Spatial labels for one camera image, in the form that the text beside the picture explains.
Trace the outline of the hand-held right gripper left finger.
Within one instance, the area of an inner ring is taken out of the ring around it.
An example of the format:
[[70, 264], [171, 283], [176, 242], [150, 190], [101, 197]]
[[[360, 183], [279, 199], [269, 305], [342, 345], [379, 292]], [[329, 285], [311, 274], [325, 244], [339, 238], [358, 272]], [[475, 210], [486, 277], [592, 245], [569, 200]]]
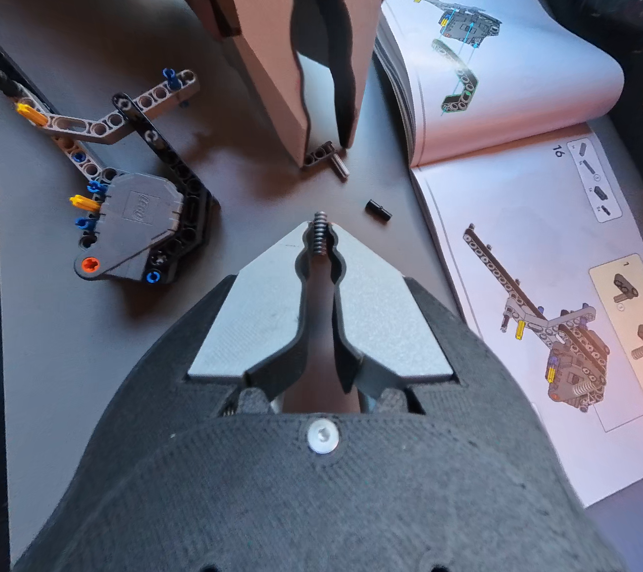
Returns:
[[274, 400], [307, 363], [310, 222], [239, 271], [187, 375]]

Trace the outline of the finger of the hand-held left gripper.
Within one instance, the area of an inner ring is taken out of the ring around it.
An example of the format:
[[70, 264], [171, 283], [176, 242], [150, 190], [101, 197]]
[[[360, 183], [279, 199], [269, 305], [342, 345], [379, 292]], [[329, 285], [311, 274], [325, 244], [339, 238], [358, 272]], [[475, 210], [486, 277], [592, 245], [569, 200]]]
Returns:
[[352, 146], [383, 0], [301, 0], [301, 54], [327, 67], [339, 145]]
[[233, 2], [240, 27], [234, 43], [281, 143], [303, 166], [310, 119], [291, 34], [294, 0]]

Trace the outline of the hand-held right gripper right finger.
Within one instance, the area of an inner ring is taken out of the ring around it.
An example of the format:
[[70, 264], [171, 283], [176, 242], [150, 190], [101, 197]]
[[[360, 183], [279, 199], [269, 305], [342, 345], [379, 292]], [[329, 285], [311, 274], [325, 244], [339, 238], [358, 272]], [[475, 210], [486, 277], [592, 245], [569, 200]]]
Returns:
[[345, 393], [450, 380], [454, 370], [405, 276], [342, 227], [329, 224], [335, 366]]

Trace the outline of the small grey lego connector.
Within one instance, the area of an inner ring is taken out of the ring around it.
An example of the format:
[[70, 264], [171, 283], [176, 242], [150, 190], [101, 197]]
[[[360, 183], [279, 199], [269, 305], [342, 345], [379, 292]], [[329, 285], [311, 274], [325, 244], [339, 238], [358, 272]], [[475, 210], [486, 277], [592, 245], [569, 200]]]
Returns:
[[326, 141], [314, 150], [304, 155], [302, 170], [310, 169], [325, 161], [329, 161], [336, 154], [336, 149], [332, 141]]

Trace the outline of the lego instruction booklet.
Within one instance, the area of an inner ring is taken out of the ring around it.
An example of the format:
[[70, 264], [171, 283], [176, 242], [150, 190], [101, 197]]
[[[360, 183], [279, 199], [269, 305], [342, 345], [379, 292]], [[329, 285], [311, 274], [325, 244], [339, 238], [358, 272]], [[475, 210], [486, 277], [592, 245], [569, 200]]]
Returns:
[[642, 236], [591, 119], [610, 55], [545, 0], [384, 0], [375, 51], [468, 326], [589, 506], [642, 479]]

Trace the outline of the grey lego motor assembly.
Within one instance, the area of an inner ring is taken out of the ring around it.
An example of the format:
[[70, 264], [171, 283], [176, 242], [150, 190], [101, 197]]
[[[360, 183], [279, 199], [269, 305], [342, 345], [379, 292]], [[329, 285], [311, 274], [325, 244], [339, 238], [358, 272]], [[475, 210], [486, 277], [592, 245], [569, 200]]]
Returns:
[[[86, 179], [89, 196], [69, 198], [84, 212], [75, 221], [82, 233], [74, 262], [79, 278], [169, 284], [181, 260], [206, 243], [210, 210], [218, 202], [152, 121], [186, 105], [199, 89], [193, 70], [165, 68], [163, 81], [139, 96], [116, 93], [115, 109], [100, 119], [63, 116], [1, 50], [2, 94]], [[170, 178], [105, 165], [87, 146], [113, 145], [133, 133]]]

